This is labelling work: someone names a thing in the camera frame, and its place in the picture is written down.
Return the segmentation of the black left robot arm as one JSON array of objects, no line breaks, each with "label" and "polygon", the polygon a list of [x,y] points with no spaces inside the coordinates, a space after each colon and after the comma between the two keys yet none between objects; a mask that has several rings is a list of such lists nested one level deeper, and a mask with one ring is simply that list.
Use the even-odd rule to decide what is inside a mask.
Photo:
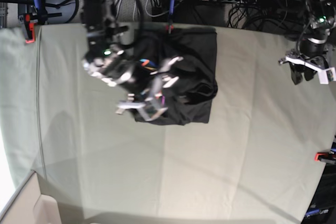
[{"label": "black left robot arm", "polygon": [[328,41],[335,30],[335,1],[301,0],[293,11],[302,15],[303,29],[293,38],[295,47],[288,50],[278,63],[289,65],[295,85],[315,76],[320,84],[335,82],[335,67],[332,66],[335,45]]}]

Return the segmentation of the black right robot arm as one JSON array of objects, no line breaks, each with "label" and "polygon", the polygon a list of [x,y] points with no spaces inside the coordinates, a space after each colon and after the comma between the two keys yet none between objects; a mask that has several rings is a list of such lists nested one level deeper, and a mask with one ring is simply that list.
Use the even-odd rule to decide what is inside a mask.
[{"label": "black right robot arm", "polygon": [[117,105],[117,114],[130,111],[146,122],[158,119],[168,110],[163,91],[173,87],[179,80],[172,70],[183,57],[165,57],[150,67],[148,58],[142,59],[127,53],[145,38],[140,0],[135,0],[140,12],[138,32],[128,44],[121,40],[128,27],[120,26],[117,20],[115,0],[82,1],[80,15],[88,43],[88,51],[82,60],[83,68],[90,76],[100,79],[109,87],[119,86],[127,92],[127,99]]}]

